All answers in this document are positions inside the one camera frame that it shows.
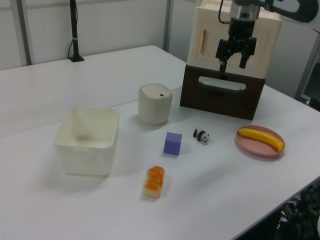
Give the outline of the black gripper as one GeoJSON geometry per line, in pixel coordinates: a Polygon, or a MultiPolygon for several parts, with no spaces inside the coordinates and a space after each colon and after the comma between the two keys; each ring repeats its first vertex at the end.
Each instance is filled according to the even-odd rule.
{"type": "Polygon", "coordinates": [[[235,53],[235,47],[241,46],[239,67],[245,69],[250,56],[255,54],[257,39],[253,37],[255,20],[231,18],[228,40],[220,39],[215,57],[219,59],[219,71],[224,73],[229,58],[235,53]]]}

